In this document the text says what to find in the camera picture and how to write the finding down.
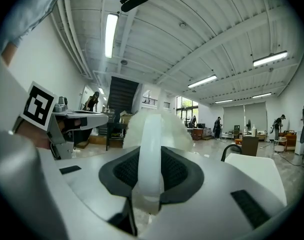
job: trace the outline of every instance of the black staircase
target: black staircase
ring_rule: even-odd
[[[112,76],[107,105],[110,109],[131,113],[138,83]]]

